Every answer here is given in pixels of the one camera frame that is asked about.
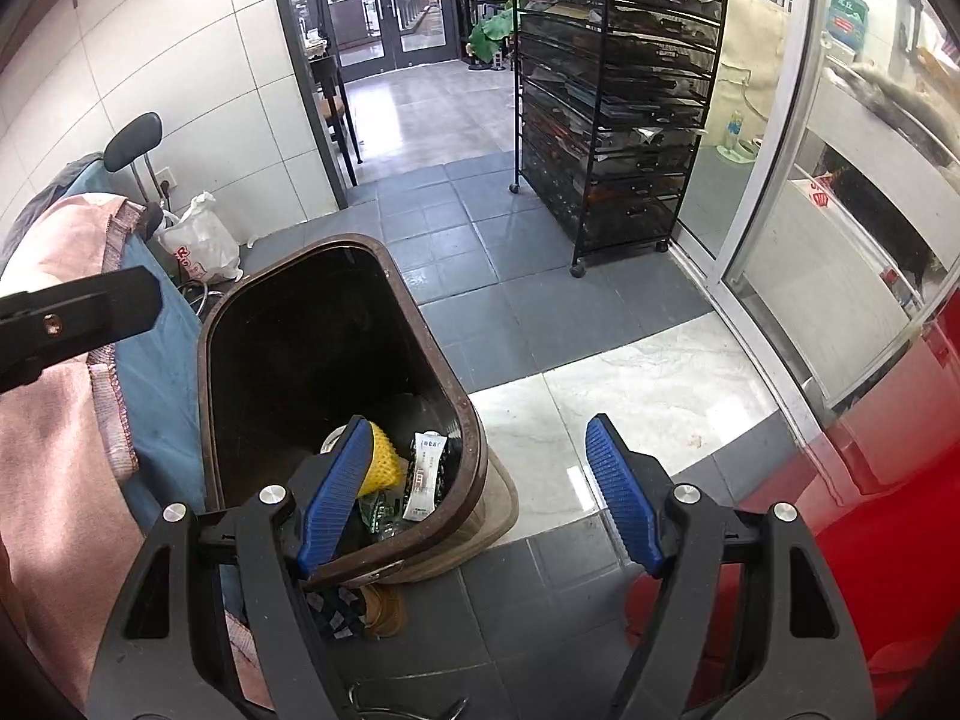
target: green leaves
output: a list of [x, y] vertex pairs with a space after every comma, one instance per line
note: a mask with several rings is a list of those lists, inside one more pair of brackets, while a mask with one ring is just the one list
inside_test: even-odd
[[514, 9], [501, 10], [495, 16], [483, 20], [481, 25], [488, 38], [497, 41], [503, 40], [514, 31]]
[[474, 26], [470, 33], [470, 49], [473, 55], [481, 62], [493, 61], [493, 55], [496, 53], [497, 44], [487, 37], [483, 30], [483, 25], [479, 23]]
[[499, 49], [500, 41], [513, 32], [514, 11], [512, 8], [501, 10], [474, 26], [469, 38], [470, 49], [480, 61], [491, 62]]

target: white plastic bag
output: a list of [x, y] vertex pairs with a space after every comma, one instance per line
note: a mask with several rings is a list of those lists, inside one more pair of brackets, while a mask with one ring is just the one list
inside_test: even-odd
[[209, 191], [198, 194], [180, 218], [164, 211], [171, 226], [157, 232], [160, 245], [176, 257], [187, 275], [205, 283], [243, 275], [240, 247], [213, 212], [216, 204]]

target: plastic bottle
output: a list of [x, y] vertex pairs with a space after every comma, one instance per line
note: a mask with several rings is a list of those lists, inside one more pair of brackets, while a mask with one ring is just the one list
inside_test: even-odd
[[743, 114], [739, 111], [733, 111], [730, 120], [727, 122], [727, 129], [723, 133], [723, 145], [729, 151], [733, 151], [736, 142], [740, 138], [740, 129], [743, 127]]

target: white door frame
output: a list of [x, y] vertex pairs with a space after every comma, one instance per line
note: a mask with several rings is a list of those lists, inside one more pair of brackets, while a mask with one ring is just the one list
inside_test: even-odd
[[781, 356], [728, 288], [724, 276], [750, 231], [762, 227], [762, 219], [757, 217], [763, 214], [761, 200], [766, 191], [777, 191], [793, 164], [819, 77], [820, 34], [826, 7], [827, 0], [792, 1], [784, 61], [763, 143], [717, 256], [710, 254], [683, 223], [675, 229], [673, 247], [680, 266], [700, 284], [750, 356], [802, 445], [822, 435], [820, 423]]

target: pink towel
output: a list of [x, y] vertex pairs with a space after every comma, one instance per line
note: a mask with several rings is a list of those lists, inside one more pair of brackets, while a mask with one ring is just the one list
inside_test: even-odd
[[[0, 295], [116, 269], [141, 212], [113, 194], [61, 199], [11, 257]], [[135, 470], [112, 346], [0, 395], [0, 536], [13, 584], [4, 606], [22, 610], [32, 652], [79, 709], [113, 602], [143, 543], [118, 485]], [[270, 706], [250, 634], [232, 618], [229, 630], [248, 699]]]

